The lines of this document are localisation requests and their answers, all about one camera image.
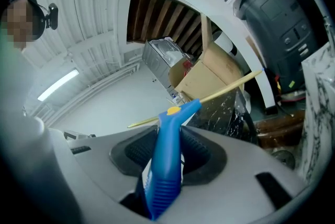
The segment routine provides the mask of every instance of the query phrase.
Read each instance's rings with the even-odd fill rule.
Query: black slot
[[[150,213],[147,207],[146,195],[142,183],[142,175],[139,175],[134,193],[128,194],[120,201],[120,204],[131,211],[150,219]]]
[[[296,10],[299,7],[299,4],[297,2],[294,2],[293,4],[291,4],[290,8],[292,11]]]
[[[270,173],[260,173],[256,178],[276,209],[280,209],[291,201],[290,195]]]
[[[81,146],[81,147],[77,147],[77,148],[73,148],[71,149],[73,154],[78,154],[78,153],[82,153],[85,151],[89,151],[91,148],[89,146]]]
[[[293,29],[294,33],[295,33],[295,36],[298,38],[298,40],[300,40],[300,35],[298,33],[298,31],[294,28]]]

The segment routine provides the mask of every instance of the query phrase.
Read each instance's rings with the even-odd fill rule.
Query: yellow trigger
[[[167,114],[166,115],[172,115],[177,113],[178,111],[180,111],[181,108],[180,107],[171,107],[167,110]]]

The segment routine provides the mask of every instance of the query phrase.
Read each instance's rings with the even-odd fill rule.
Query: marble surface
[[[243,130],[244,123],[249,131]],[[187,126],[219,133],[256,144],[256,130],[251,117],[245,108],[245,99],[239,90],[219,96],[202,105],[194,114]]]
[[[335,146],[335,58],[329,44],[302,62],[306,114],[297,173],[311,183],[322,176]]]

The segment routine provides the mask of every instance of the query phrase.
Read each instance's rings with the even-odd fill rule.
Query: black marble block
[[[243,130],[244,122],[249,127],[249,131]],[[195,113],[187,126],[257,144],[256,129],[238,87],[203,103],[201,109]]]

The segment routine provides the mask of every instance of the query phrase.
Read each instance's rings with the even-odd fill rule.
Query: white ceiling
[[[29,115],[51,124],[70,109],[69,104],[78,105],[81,95],[82,102],[119,77],[136,71],[143,45],[119,44],[116,29],[120,0],[37,1],[46,8],[50,3],[58,6],[58,28],[46,29],[23,52],[36,70],[25,109]],[[73,69],[78,69],[77,77],[44,102],[37,100],[44,90]]]

